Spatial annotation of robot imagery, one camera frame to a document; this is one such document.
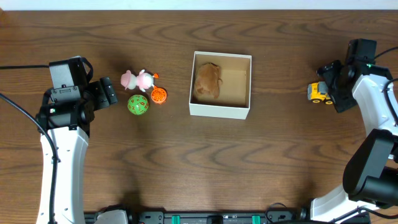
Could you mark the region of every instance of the brown plush toy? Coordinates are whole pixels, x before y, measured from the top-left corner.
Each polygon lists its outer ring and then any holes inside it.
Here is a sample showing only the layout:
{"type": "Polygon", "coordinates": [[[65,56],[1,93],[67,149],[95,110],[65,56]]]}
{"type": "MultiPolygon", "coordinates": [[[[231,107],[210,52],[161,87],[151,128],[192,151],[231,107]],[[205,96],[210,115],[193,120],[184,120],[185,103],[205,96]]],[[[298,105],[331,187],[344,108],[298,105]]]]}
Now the brown plush toy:
{"type": "Polygon", "coordinates": [[[212,95],[217,99],[220,95],[219,89],[220,68],[212,63],[202,65],[195,76],[194,95],[212,95]]]}

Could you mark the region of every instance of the white box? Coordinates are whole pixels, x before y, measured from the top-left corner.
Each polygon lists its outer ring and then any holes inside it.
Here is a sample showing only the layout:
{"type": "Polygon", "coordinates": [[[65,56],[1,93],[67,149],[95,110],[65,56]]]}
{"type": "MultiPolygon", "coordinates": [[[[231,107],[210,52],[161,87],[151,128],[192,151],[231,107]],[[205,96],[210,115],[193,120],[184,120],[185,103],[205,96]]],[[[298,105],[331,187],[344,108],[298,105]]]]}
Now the white box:
{"type": "Polygon", "coordinates": [[[195,51],[193,56],[189,111],[191,115],[246,119],[250,110],[251,56],[195,51]],[[195,74],[206,63],[220,67],[220,96],[193,95],[195,74]]]}

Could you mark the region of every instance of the wooden tabletop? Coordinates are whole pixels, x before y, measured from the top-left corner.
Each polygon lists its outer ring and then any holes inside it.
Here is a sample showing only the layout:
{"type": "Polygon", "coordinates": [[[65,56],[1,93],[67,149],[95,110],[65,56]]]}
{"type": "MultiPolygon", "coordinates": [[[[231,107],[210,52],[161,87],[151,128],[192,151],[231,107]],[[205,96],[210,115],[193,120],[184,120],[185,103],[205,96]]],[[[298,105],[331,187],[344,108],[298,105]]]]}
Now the wooden tabletop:
{"type": "MultiPolygon", "coordinates": [[[[167,211],[298,207],[341,184],[365,138],[358,107],[338,114],[307,100],[315,71],[345,59],[348,42],[398,45],[396,11],[4,12],[0,65],[34,65],[76,55],[109,76],[119,103],[95,112],[85,159],[84,208],[119,202],[167,211]],[[246,120],[190,116],[196,50],[252,55],[246,120]],[[157,72],[164,105],[127,109],[120,76],[157,72]]],[[[398,53],[377,60],[398,73],[398,53]]],[[[2,70],[0,92],[35,115],[52,87],[48,69],[2,70]]],[[[0,101],[0,223],[34,223],[42,149],[37,128],[0,101]]],[[[398,209],[383,210],[398,213],[398,209]]],[[[393,223],[373,217],[375,223],[393,223]]]]}

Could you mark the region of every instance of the orange toy ring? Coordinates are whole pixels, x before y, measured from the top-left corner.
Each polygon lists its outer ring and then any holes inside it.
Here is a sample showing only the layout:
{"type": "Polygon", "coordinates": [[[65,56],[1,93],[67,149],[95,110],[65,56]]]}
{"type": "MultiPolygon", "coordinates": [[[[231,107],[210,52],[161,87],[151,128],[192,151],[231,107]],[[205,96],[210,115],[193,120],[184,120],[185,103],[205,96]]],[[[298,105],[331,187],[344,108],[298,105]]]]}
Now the orange toy ring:
{"type": "Polygon", "coordinates": [[[167,92],[163,88],[154,88],[154,90],[150,94],[150,97],[155,103],[162,104],[166,101],[167,92]]]}

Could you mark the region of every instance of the green patterned ball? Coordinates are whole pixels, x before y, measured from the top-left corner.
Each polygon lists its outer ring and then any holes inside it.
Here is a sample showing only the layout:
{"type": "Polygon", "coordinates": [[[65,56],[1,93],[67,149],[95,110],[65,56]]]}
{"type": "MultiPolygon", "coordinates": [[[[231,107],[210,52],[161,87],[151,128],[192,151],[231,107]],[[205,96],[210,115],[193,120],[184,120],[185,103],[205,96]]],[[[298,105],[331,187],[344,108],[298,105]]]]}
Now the green patterned ball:
{"type": "Polygon", "coordinates": [[[146,97],[142,95],[134,95],[130,97],[127,107],[133,114],[141,115],[148,110],[149,104],[146,97]]]}

